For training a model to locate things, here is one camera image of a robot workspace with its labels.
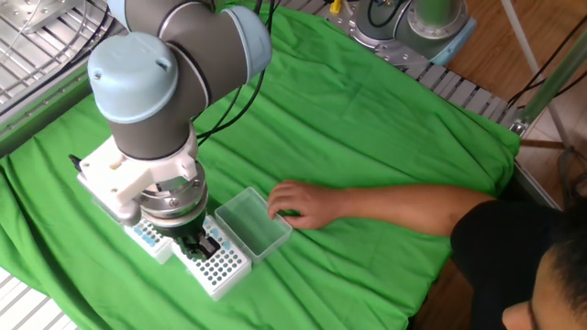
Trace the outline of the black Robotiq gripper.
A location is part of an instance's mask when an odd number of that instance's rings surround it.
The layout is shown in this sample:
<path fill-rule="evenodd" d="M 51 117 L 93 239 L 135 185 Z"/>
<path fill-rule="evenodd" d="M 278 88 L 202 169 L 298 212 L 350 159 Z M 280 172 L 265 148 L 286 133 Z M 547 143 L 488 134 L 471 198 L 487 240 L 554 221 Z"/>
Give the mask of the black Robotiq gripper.
<path fill-rule="evenodd" d="M 206 210 L 194 210 L 173 219 L 153 218 L 153 227 L 163 236 L 177 238 L 176 244 L 188 259 L 205 260 L 205 257 L 213 257 L 220 249 L 219 243 L 205 234 L 205 217 Z"/>

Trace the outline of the person's right hand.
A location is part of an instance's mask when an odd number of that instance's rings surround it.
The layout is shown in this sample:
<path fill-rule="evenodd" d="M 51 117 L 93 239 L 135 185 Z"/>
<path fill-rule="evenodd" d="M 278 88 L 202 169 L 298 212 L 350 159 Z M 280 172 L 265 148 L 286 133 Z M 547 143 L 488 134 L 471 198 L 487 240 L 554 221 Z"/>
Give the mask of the person's right hand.
<path fill-rule="evenodd" d="M 279 212 L 293 211 L 283 219 L 295 229 L 318 229 L 343 217 L 348 211 L 348 191 L 300 181 L 282 181 L 270 192 L 268 216 L 273 220 Z"/>

